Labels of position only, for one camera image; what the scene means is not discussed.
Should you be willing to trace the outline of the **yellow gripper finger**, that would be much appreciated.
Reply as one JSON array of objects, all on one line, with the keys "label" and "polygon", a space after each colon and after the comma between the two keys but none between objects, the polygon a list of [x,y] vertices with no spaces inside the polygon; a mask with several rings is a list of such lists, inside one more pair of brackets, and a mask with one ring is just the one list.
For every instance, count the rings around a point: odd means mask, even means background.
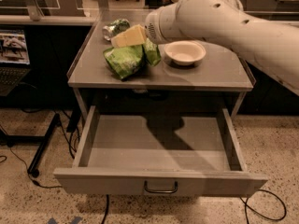
[{"label": "yellow gripper finger", "polygon": [[124,32],[111,38],[111,44],[114,48],[142,45],[146,42],[147,36],[145,28],[140,24],[134,25]]}]

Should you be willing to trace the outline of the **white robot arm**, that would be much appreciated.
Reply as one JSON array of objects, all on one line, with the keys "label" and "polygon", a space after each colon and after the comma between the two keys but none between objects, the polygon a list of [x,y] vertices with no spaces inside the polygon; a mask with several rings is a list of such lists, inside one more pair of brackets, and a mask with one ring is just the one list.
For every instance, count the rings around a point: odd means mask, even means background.
[{"label": "white robot arm", "polygon": [[178,0],[111,39],[115,48],[180,40],[223,46],[299,94],[299,28],[246,14],[239,0]]}]

